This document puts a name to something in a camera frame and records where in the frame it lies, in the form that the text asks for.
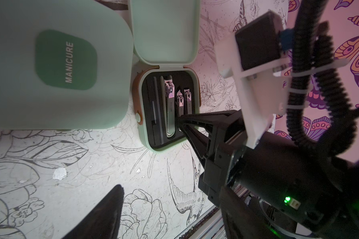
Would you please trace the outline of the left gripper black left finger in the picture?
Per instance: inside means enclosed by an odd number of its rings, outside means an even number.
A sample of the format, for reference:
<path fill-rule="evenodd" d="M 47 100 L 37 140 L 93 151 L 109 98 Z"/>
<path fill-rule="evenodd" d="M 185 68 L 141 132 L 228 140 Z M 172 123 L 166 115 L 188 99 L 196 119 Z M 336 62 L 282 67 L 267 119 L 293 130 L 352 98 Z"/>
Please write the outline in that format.
<path fill-rule="evenodd" d="M 118 184 L 91 210 L 65 239 L 116 239 L 120 228 L 124 188 Z"/>

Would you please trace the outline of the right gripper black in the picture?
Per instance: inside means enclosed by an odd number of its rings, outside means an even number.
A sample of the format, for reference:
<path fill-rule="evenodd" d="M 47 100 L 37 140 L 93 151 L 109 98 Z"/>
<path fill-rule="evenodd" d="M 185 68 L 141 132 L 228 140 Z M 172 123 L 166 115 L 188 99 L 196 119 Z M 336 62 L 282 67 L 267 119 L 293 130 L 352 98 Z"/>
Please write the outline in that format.
<path fill-rule="evenodd" d="M 204 167 L 199 189 L 211 203 L 219 206 L 219 194 L 228 182 L 233 153 L 241 147 L 241 143 L 233 145 L 233 138 L 245 130 L 241 111 L 182 115 L 177 119 L 177 126 Z"/>

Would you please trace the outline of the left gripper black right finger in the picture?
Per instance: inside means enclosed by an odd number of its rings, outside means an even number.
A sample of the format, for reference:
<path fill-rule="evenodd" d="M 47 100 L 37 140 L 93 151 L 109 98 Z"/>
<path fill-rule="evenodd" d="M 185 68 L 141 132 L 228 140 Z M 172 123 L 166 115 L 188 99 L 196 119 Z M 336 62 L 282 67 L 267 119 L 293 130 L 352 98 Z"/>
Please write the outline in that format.
<path fill-rule="evenodd" d="M 219 194 L 220 209 L 228 239 L 274 239 L 275 234 L 226 186 Z"/>

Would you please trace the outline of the green case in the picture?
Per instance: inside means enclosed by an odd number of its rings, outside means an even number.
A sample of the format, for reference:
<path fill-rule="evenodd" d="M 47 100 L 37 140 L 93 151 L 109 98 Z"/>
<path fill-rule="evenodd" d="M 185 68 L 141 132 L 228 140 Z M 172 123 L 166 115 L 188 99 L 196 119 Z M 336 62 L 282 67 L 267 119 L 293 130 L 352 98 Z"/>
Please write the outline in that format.
<path fill-rule="evenodd" d="M 96 1 L 0 1 L 0 128 L 117 125 L 133 48 L 126 21 Z"/>
<path fill-rule="evenodd" d="M 134 113 L 142 144 L 159 153 L 183 142 L 185 136 L 177 127 L 177 91 L 190 89 L 192 113 L 201 105 L 200 84 L 190 68 L 198 52 L 200 1 L 129 1 L 134 52 L 149 68 L 139 73 L 132 84 Z M 173 77 L 175 85 L 175 134 L 168 138 L 164 79 Z M 155 87 L 159 84 L 162 104 L 164 143 L 155 142 Z"/>

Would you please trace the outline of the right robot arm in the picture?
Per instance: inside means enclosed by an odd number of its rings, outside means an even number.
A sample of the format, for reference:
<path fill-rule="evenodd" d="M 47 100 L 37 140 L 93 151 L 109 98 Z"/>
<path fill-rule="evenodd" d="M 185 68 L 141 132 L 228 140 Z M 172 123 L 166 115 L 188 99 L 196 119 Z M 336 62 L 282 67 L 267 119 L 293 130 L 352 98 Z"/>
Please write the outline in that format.
<path fill-rule="evenodd" d="M 240 184 L 312 232 L 359 239 L 359 161 L 339 154 L 356 136 L 353 109 L 337 69 L 326 1 L 303 1 L 295 25 L 267 12 L 215 47 L 217 67 L 233 78 L 240 110 L 183 115 L 178 127 L 204 172 L 198 186 L 220 208 L 229 239 L 281 239 L 234 192 Z"/>

